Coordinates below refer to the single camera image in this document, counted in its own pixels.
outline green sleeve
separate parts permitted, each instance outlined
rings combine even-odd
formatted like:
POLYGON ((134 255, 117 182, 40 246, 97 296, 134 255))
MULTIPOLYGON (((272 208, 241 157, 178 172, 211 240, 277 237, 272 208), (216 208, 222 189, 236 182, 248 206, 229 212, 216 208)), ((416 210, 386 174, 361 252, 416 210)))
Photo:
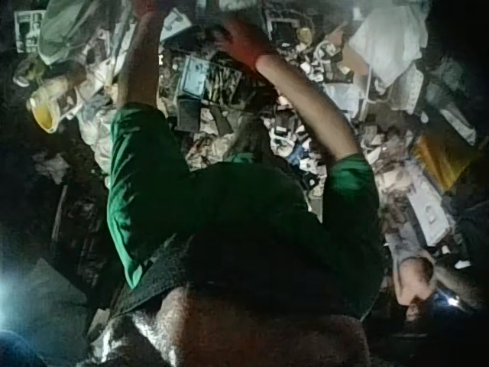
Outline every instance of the green sleeve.
POLYGON ((108 228, 135 287, 151 253, 185 217, 189 168, 163 114, 150 106, 124 106, 111 134, 108 228))
POLYGON ((324 224, 299 201, 271 217, 278 232, 331 271, 357 317, 370 309, 384 276, 378 207, 372 169, 356 154, 339 161, 329 171, 324 224))
POLYGON ((384 277, 374 172, 362 154, 337 162, 329 171, 323 197, 323 226, 332 243, 351 259, 342 277, 351 302, 362 313, 377 297, 384 277))

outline pile of debris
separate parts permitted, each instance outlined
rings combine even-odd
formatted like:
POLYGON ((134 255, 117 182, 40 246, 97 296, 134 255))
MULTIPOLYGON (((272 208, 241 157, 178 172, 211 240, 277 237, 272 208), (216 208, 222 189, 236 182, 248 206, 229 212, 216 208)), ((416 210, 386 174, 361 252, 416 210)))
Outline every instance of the pile of debris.
MULTIPOLYGON (((128 2, 121 2, 120 8, 112 9, 109 22, 93 18, 79 24, 73 20, 70 29, 83 32, 67 30, 61 36, 70 34, 75 41, 84 41, 70 44, 85 46, 68 50, 57 44, 59 35, 52 32, 61 18, 66 19, 65 3, 52 1, 46 13, 16 15, 17 21, 32 23, 39 55, 26 58, 15 82, 40 84, 28 106, 46 132, 53 133, 62 120, 77 117, 84 142, 108 177, 110 121, 117 96, 113 78, 124 62, 134 19, 128 2), (37 31, 39 17, 44 21, 37 31), (74 61, 69 73, 49 76, 46 65, 54 70, 66 60, 74 61)), ((386 1, 378 8, 375 3, 345 9, 329 2, 310 8, 299 2, 267 0, 246 6, 261 19, 262 28, 284 59, 300 68, 350 122, 376 175, 384 232, 399 231, 415 221, 423 233, 421 242, 436 246, 454 232, 442 195, 470 159, 448 178, 437 169, 429 155, 431 143, 423 132, 432 120, 425 107, 439 112, 469 145, 476 145, 480 138, 450 100, 450 93, 440 86, 439 81, 445 83, 456 69, 453 61, 444 60, 431 75, 420 71, 429 2, 392 5, 386 1), (410 115, 416 123, 407 122, 410 115)), ((279 91, 217 50, 208 28, 194 25, 208 19, 205 9, 198 8, 192 19, 183 10, 172 10, 164 23, 157 105, 183 136, 182 151, 191 170, 222 161, 241 123, 260 116, 269 131, 272 152, 288 161, 311 200, 320 199, 328 171, 301 117, 279 91)), ((106 14, 97 8, 88 7, 88 11, 106 14)), ((19 52, 32 50, 31 38, 18 35, 19 52)), ((105 184, 110 187, 108 178, 105 184)))

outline red glove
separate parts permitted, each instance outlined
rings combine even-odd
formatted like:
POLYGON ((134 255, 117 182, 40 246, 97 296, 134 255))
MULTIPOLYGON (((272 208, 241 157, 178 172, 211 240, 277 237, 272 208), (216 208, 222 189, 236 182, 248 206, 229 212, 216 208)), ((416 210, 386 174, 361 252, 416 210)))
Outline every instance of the red glove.
POLYGON ((229 19, 225 23, 228 34, 216 34, 215 38, 229 56, 250 67, 256 72, 257 60, 265 54, 275 54, 267 37, 242 21, 229 19))
POLYGON ((139 19, 152 11, 170 11, 173 7, 173 0, 132 0, 132 7, 139 19))

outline green shirt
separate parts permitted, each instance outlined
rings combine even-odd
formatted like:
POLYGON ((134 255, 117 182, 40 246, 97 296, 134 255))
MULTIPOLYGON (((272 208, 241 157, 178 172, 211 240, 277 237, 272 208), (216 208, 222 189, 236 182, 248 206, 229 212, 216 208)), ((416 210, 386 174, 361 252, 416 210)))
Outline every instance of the green shirt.
POLYGON ((191 173, 163 114, 149 106, 121 109, 112 141, 108 227, 131 288, 173 234, 260 223, 331 271, 356 314, 372 305, 384 268, 377 188, 362 155, 330 168, 321 224, 301 188, 275 167, 223 162, 191 173))

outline plastic bag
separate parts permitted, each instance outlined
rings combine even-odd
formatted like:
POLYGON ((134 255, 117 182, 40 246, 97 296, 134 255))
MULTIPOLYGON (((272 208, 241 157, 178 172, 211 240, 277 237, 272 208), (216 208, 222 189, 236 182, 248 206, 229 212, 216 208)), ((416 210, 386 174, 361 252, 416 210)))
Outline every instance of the plastic bag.
POLYGON ((416 7, 379 8, 368 15, 349 44, 386 86, 392 85, 428 43, 424 16, 416 7))

